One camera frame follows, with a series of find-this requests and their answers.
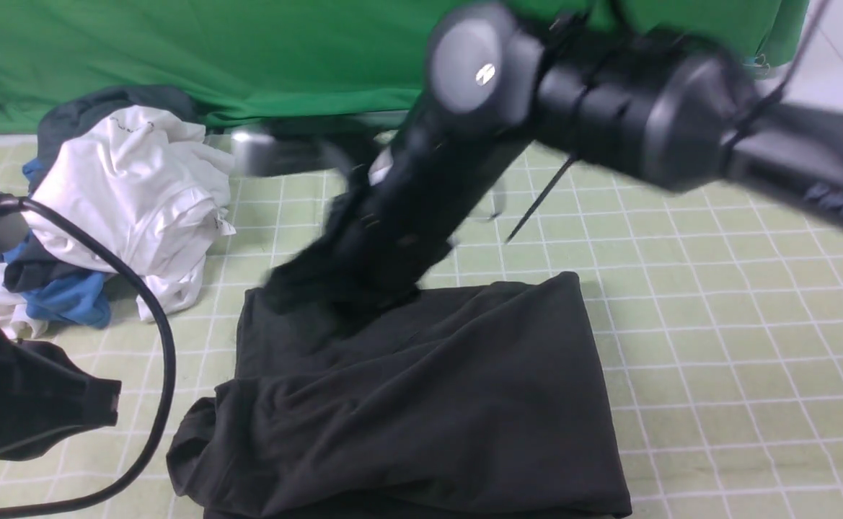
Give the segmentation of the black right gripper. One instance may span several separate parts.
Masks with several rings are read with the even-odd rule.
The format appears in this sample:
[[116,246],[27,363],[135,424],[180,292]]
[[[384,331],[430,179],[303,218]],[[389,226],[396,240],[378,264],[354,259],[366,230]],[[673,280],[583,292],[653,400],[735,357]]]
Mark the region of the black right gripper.
[[522,154],[522,144],[392,146],[378,184],[345,206],[325,232],[266,283],[279,314],[307,308],[378,314],[415,290],[450,251],[450,239]]

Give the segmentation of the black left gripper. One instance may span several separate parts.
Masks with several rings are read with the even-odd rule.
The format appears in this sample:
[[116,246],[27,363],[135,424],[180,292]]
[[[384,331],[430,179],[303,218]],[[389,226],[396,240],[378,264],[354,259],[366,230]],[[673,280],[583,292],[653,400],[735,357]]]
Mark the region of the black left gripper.
[[121,386],[85,373],[57,345],[0,329],[0,461],[33,460],[71,436],[115,426]]

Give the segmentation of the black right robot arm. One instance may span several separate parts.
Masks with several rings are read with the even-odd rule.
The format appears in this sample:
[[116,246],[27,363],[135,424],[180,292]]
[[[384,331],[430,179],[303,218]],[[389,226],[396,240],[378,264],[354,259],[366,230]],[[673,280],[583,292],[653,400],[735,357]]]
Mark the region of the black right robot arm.
[[270,273],[266,304],[365,321],[414,296],[533,142],[669,193],[731,182],[843,229],[843,112],[758,92],[714,40],[618,23],[549,24],[500,1],[448,13],[384,175],[356,160],[322,235]]

